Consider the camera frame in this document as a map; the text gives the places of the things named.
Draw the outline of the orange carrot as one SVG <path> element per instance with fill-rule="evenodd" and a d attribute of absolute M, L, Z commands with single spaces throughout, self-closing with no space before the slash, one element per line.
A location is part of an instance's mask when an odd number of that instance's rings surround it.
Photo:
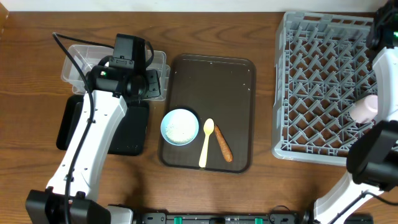
<path fill-rule="evenodd" d="M 219 129 L 218 126 L 215 126 L 215 135 L 218 141 L 218 144 L 221 149 L 221 153 L 225 159 L 226 162 L 232 162 L 233 161 L 233 154 L 231 152 L 231 149 L 229 148 L 225 138 L 223 137 L 221 130 Z"/>

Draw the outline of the pink cup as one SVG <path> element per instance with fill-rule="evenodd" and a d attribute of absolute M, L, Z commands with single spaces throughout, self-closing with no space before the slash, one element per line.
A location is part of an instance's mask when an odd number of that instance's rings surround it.
<path fill-rule="evenodd" d="M 368 95 L 358 100 L 349 111 L 350 117 L 357 123 L 364 124 L 371 122 L 378 112 L 377 95 Z"/>

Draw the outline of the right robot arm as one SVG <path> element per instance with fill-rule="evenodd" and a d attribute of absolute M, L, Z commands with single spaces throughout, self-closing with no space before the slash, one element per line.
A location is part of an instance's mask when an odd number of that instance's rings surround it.
<path fill-rule="evenodd" d="M 366 39 L 376 75 L 376 124 L 350 148 L 347 171 L 338 183 L 305 212 L 302 223 L 344 223 L 360 206 L 375 198 L 393 205 L 381 194 L 397 187 L 397 0 L 374 15 Z"/>

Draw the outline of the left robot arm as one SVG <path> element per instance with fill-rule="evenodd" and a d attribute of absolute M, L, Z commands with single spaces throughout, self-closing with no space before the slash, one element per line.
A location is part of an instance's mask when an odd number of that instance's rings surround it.
<path fill-rule="evenodd" d="M 83 73 L 71 53 L 53 38 L 76 68 L 85 95 L 66 154 L 45 190 L 31 190 L 25 209 L 32 223 L 133 223 L 124 205 L 97 203 L 99 181 L 113 136 L 131 103 L 157 98 L 159 76 L 149 69 L 154 50 L 143 38 L 117 34 L 112 55 Z"/>

